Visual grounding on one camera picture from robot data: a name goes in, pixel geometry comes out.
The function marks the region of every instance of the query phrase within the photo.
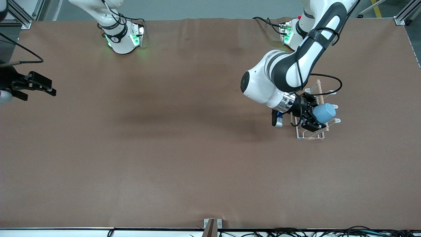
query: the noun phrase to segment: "floor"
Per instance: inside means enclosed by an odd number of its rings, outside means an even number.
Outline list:
[[[409,0],[388,0],[379,6],[382,17],[393,17]],[[360,11],[371,5],[371,0],[362,0],[352,14],[356,17]],[[49,0],[44,7],[43,20],[51,21],[85,21],[93,20],[82,9],[68,0]],[[185,18],[228,18],[248,19],[254,16],[280,18],[295,17],[302,13],[299,0],[126,0],[119,12],[128,17],[143,17],[146,20],[178,20]],[[376,17],[373,10],[364,17]],[[421,16],[416,18],[407,28],[415,54],[421,55]],[[18,39],[19,27],[2,27],[1,32],[8,37]],[[14,46],[0,41],[0,60],[8,62]]]

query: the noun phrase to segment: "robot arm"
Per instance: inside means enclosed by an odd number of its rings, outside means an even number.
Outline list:
[[[303,0],[307,11],[314,16],[314,25],[303,39],[294,53],[281,50],[268,52],[252,69],[247,71],[241,80],[241,91],[252,100],[266,104],[280,114],[292,113],[303,118],[306,129],[316,131],[325,125],[324,114],[313,114],[313,107],[317,106],[315,97],[304,93],[299,96],[294,92],[300,91],[306,85],[308,77],[332,43],[347,18],[348,12],[356,0]]]
[[[141,45],[144,29],[128,21],[115,9],[124,0],[69,0],[89,13],[102,27],[108,45],[118,54],[128,54]]]

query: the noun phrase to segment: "brown table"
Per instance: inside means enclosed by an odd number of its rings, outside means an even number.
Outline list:
[[[19,42],[45,63],[17,70],[58,93],[1,107],[2,227],[421,228],[421,71],[392,19],[349,20],[315,67],[344,82],[325,142],[239,90],[280,46],[255,20],[147,22],[128,55],[96,22],[34,22]]]

